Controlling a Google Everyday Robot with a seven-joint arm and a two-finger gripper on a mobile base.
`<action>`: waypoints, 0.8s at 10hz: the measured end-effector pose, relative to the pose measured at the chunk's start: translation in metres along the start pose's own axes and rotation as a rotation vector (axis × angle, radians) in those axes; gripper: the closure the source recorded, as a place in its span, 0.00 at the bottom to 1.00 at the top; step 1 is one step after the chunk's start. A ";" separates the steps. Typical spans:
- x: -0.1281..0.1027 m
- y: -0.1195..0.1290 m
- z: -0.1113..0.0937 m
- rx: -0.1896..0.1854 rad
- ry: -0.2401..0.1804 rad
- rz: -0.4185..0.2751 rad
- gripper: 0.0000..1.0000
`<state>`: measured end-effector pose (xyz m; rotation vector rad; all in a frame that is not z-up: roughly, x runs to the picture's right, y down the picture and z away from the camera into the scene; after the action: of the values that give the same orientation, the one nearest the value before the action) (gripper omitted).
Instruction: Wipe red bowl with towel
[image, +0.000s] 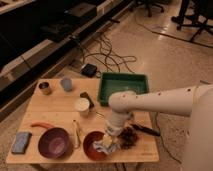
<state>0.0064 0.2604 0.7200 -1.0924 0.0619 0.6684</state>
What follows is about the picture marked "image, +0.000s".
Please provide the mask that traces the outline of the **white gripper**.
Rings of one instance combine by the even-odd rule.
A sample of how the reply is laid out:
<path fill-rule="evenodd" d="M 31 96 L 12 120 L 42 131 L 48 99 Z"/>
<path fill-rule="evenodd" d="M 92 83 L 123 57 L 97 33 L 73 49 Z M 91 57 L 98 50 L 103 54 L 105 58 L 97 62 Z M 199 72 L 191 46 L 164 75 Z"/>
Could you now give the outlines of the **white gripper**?
<path fill-rule="evenodd" d="M 121 127 L 107 126 L 105 128 L 104 145 L 110 146 L 113 142 L 113 139 L 120 135 L 122 131 L 123 129 Z"/>

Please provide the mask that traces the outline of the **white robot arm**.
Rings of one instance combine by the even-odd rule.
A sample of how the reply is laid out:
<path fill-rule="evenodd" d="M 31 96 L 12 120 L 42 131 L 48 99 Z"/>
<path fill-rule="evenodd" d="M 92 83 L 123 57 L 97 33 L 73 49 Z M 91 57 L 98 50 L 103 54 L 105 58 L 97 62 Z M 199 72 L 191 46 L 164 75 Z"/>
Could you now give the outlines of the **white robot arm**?
<path fill-rule="evenodd" d="M 134 110 L 189 117 L 181 171 L 213 171 L 213 84 L 141 95 L 116 92 L 109 97 L 108 105 L 112 113 L 105 130 L 110 136 L 121 133 L 128 114 Z"/>

